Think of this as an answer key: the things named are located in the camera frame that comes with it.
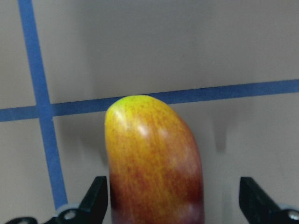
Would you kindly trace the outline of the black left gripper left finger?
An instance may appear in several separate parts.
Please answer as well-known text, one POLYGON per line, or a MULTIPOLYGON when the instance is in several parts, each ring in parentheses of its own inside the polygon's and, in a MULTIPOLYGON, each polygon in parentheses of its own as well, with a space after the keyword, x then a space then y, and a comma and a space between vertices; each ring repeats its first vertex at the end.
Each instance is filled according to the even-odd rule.
POLYGON ((76 208, 68 208, 53 216, 47 224, 101 224, 108 207, 107 177, 97 176, 76 208))

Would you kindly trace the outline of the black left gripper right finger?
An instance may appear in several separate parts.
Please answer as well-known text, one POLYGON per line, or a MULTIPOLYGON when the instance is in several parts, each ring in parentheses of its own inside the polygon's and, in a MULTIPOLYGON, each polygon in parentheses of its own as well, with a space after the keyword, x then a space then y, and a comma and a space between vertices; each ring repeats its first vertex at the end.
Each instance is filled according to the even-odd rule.
POLYGON ((281 208, 252 177, 241 177, 239 207, 249 224, 297 224, 299 210, 281 208))

